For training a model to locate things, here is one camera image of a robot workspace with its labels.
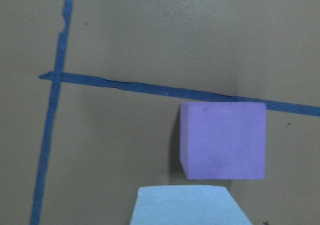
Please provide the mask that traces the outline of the purple foam block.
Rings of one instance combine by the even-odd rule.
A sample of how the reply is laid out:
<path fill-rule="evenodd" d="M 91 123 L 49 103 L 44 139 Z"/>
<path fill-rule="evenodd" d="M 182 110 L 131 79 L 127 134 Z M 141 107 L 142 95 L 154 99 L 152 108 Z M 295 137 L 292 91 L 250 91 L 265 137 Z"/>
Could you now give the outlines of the purple foam block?
<path fill-rule="evenodd" d="M 179 159 L 189 180 L 261 180 L 266 166 L 263 102 L 183 102 Z"/>

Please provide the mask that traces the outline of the light blue foam block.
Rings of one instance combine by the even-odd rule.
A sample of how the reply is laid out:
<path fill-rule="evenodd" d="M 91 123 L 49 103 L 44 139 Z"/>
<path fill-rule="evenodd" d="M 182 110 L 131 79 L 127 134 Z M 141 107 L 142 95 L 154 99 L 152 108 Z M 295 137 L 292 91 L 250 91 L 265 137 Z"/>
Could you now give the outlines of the light blue foam block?
<path fill-rule="evenodd" d="M 140 187 L 132 225 L 249 225 L 227 188 L 214 185 Z"/>

